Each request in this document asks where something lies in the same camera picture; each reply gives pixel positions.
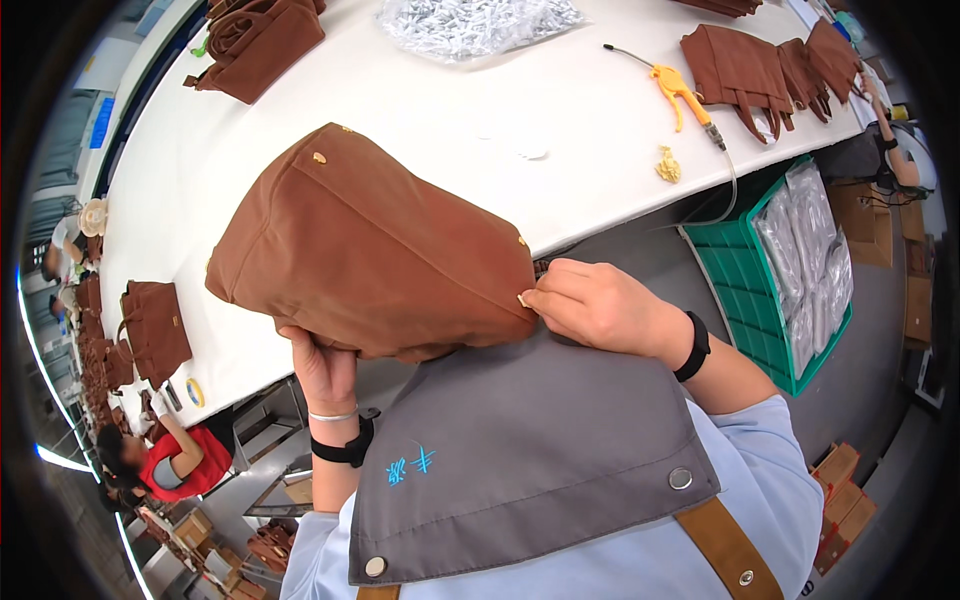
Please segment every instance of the black smartwatch band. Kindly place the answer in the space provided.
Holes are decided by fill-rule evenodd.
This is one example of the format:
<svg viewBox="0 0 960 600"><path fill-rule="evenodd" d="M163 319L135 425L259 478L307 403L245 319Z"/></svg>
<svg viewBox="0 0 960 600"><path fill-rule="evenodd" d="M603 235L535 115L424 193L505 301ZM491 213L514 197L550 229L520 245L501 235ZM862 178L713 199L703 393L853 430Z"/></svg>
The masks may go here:
<svg viewBox="0 0 960 600"><path fill-rule="evenodd" d="M707 332L707 326L692 311L686 311L686 316L693 322L693 349L684 365L673 372L677 381L681 383L697 374L697 371L703 367L704 361L707 360L707 355L710 354L710 336Z"/></svg>
<svg viewBox="0 0 960 600"><path fill-rule="evenodd" d="M310 449L319 458L330 463L349 463L353 468L362 467L367 448L373 441L373 420L379 415L380 411L376 411L369 419L360 417L360 435L347 442L345 447L321 444L311 437Z"/></svg>

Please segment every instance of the white glove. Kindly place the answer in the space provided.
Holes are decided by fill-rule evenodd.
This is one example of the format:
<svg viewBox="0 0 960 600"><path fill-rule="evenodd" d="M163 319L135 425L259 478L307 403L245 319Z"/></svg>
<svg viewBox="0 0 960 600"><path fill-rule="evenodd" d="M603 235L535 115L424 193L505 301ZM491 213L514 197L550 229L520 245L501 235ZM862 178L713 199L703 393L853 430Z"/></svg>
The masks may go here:
<svg viewBox="0 0 960 600"><path fill-rule="evenodd" d="M154 409L158 419L170 414L170 409L167 408L167 403L160 391L154 392L154 397L150 398L150 408Z"/></svg>
<svg viewBox="0 0 960 600"><path fill-rule="evenodd" d="M145 436L153 426L154 422L147 417L147 413L140 413L130 424L130 430L133 432L134 436Z"/></svg>

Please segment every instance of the gray floor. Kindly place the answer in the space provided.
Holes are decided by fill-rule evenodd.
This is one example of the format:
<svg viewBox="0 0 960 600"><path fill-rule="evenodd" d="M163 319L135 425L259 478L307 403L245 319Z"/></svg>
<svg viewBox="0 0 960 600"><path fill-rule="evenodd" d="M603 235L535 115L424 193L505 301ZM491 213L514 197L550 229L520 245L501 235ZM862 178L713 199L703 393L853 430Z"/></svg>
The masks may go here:
<svg viewBox="0 0 960 600"><path fill-rule="evenodd" d="M720 312L689 247L675 229L649 230L670 222L654 214L585 240L565 256L607 261L636 277L653 292L701 316L708 329L727 340ZM903 332L904 266L899 214L894 211L893 268L853 265L852 321L832 355L807 389L788 398L794 431L808 462L832 442L849 442L861 452L854 479L862 481L890 443L909 400L896 394ZM386 408L413 368L392 360L361 364L357 394L364 406ZM290 406L278 393L278 411ZM240 515L283 472L309 451L300 432L203 502L214 528L235 551L245 550L251 525ZM278 497L275 492L270 500ZM269 585L276 593L276 586Z"/></svg>

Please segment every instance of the metal snap button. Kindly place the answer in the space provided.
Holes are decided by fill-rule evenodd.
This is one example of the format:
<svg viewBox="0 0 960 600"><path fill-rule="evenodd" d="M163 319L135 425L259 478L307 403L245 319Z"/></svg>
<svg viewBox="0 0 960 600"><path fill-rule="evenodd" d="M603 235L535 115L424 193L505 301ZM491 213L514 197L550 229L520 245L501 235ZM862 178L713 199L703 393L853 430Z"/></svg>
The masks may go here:
<svg viewBox="0 0 960 600"><path fill-rule="evenodd" d="M693 483L693 473L691 473L689 469L677 467L670 471L670 476L667 477L667 481L674 490L686 490L690 487L690 484Z"/></svg>
<svg viewBox="0 0 960 600"><path fill-rule="evenodd" d="M382 556L374 556L367 561L364 570L367 571L367 575L370 577L379 577L387 570L387 561L385 561Z"/></svg>

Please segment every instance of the packaged item in plastic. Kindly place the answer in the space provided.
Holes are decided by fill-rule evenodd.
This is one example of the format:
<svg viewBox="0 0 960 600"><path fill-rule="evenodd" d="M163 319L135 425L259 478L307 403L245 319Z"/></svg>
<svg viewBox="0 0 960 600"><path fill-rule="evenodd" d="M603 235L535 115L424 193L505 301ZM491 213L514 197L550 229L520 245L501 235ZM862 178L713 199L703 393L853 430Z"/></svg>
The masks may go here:
<svg viewBox="0 0 960 600"><path fill-rule="evenodd" d="M830 249L824 280L828 282L830 290L828 313L832 335L840 328L844 313L847 312L847 305L853 298L853 265L850 262L847 236L842 229L837 231L836 241Z"/></svg>
<svg viewBox="0 0 960 600"><path fill-rule="evenodd" d="M790 190L787 214L797 239L804 287L813 291L823 278L827 252L836 238L833 213L820 170L812 160L787 171L786 185Z"/></svg>
<svg viewBox="0 0 960 600"><path fill-rule="evenodd" d="M504 53L588 23L570 0L384 0L380 28L447 64Z"/></svg>
<svg viewBox="0 0 960 600"><path fill-rule="evenodd" d="M806 365L813 358L813 301L812 294L804 296L793 319L787 324L790 347L793 350L793 378L804 376Z"/></svg>
<svg viewBox="0 0 960 600"><path fill-rule="evenodd" d="M787 321L804 297L800 255L797 252L797 243L786 212L789 203L790 193L786 186L783 186L754 217L754 229L766 252L774 283L780 292L783 317Z"/></svg>

